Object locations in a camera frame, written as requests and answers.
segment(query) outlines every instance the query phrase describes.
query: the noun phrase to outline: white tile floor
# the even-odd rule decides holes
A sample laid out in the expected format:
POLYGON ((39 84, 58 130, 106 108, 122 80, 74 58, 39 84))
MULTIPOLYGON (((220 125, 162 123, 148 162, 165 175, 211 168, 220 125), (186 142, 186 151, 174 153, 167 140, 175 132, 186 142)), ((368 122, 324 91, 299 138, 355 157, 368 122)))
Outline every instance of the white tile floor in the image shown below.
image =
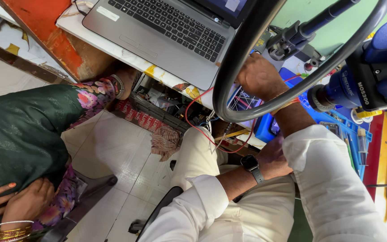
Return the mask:
MULTIPOLYGON (((0 61, 0 95, 47 85, 0 61)), ((151 133, 102 111, 87 122, 62 133, 73 167, 91 178, 115 174, 114 188, 68 235, 68 242, 134 242, 128 227, 146 220, 170 189, 168 161, 150 154, 151 133)))

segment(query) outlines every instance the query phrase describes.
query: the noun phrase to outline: laptop keyboard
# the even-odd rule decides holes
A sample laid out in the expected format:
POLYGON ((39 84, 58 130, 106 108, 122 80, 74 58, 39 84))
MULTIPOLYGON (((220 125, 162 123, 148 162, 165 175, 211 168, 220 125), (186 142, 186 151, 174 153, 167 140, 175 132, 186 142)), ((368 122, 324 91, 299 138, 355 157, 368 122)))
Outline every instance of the laptop keyboard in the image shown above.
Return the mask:
POLYGON ((226 40, 162 0, 109 0, 108 4, 213 63, 226 40))

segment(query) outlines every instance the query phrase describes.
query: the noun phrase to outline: white sleeve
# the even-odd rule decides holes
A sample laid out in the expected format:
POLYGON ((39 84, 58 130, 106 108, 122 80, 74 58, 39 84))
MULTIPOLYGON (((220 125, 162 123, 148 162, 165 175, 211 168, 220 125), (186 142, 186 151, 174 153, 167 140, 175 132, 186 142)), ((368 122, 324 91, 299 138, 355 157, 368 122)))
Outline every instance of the white sleeve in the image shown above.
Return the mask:
POLYGON ((188 178, 193 185, 172 203, 163 207, 145 230, 140 242, 196 242, 198 233, 210 227, 228 206, 228 196, 214 176, 188 178))
POLYGON ((350 164, 346 143, 318 124, 289 135, 282 146, 314 241, 387 241, 373 200, 350 164))

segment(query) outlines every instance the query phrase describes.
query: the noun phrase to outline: laptop screen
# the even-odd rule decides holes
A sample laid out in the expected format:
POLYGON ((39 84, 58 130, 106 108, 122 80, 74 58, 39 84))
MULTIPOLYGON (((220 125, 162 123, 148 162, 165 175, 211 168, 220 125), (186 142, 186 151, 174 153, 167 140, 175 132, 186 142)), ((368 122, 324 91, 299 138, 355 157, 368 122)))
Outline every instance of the laptop screen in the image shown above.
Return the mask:
POLYGON ((247 0, 207 0, 207 1, 217 5, 219 8, 233 15, 234 17, 238 17, 247 0))

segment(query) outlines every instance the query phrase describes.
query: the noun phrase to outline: chair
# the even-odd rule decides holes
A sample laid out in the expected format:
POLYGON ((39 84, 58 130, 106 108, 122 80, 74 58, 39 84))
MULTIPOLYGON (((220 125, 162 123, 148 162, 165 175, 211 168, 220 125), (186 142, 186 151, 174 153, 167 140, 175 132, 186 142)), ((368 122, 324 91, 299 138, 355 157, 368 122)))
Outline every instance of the chair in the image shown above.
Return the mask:
POLYGON ((76 205, 67 217, 46 232, 41 238, 41 242, 63 242, 66 240, 67 235, 86 213, 117 183, 117 178, 114 175, 90 179, 77 171, 74 171, 74 173, 77 178, 76 205))
POLYGON ((179 186, 174 186, 172 187, 167 194, 165 194, 164 198, 159 202, 158 206, 156 206, 155 210, 153 210, 152 214, 150 217, 147 219, 146 223, 142 223, 140 220, 135 220, 134 222, 131 223, 129 226, 128 232, 137 234, 140 230, 141 233, 138 235, 138 238, 135 242, 138 242, 140 239, 141 235, 146 231, 146 229, 150 226, 150 224, 155 221, 156 217, 158 217, 159 211, 163 207, 168 206, 172 200, 179 196, 180 194, 183 193, 183 189, 179 186))

